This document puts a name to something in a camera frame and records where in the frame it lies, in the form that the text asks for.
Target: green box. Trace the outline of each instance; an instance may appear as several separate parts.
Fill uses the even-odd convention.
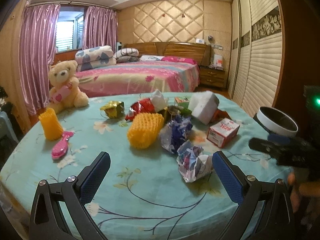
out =
[[[174,101],[177,106],[182,106],[183,108],[188,109],[190,97],[175,97]]]

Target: human hand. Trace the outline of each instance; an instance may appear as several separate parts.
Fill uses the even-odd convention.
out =
[[[294,213],[298,211],[303,196],[320,197],[320,181],[304,182],[297,186],[295,174],[292,172],[288,176],[288,183],[293,186],[290,200]]]

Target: teddy bear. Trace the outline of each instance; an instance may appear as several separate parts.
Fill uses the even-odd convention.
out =
[[[53,88],[49,91],[50,102],[48,107],[58,114],[71,107],[87,106],[88,96],[79,89],[79,80],[76,78],[78,63],[75,60],[62,61],[50,67],[49,81]]]

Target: folded quilt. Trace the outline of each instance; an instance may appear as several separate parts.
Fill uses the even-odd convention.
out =
[[[85,70],[94,69],[97,67],[105,67],[105,66],[110,66],[115,64],[116,64],[116,59],[111,57],[104,60],[96,60],[92,62],[79,64],[77,71],[85,71]]]
[[[117,58],[117,63],[136,62],[136,61],[139,61],[139,58],[136,56],[121,56]]]
[[[99,46],[91,49],[79,50],[76,53],[75,60],[78,64],[88,63],[92,61],[108,62],[109,58],[113,56],[113,51],[110,46]]]
[[[114,55],[113,57],[115,59],[118,59],[120,57],[123,57],[123,56],[139,56],[139,51],[137,49],[131,49],[131,48],[125,48],[125,49],[121,49],[121,50],[118,50]]]

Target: curtain rod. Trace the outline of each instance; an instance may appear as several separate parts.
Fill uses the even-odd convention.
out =
[[[59,3],[59,4],[61,4],[61,5],[99,6],[99,7],[102,7],[102,8],[111,9],[111,10],[116,11],[116,12],[120,12],[120,11],[121,11],[121,10],[114,9],[114,8],[112,8],[112,7],[109,7],[109,6],[104,6],[104,5],[99,5],[99,4],[93,4],[93,3],[87,3],[87,2],[74,2],[74,1],[37,2],[37,3],[32,3],[32,4],[30,4],[28,7],[37,6],[37,5],[44,5],[44,4],[52,4],[52,3]]]

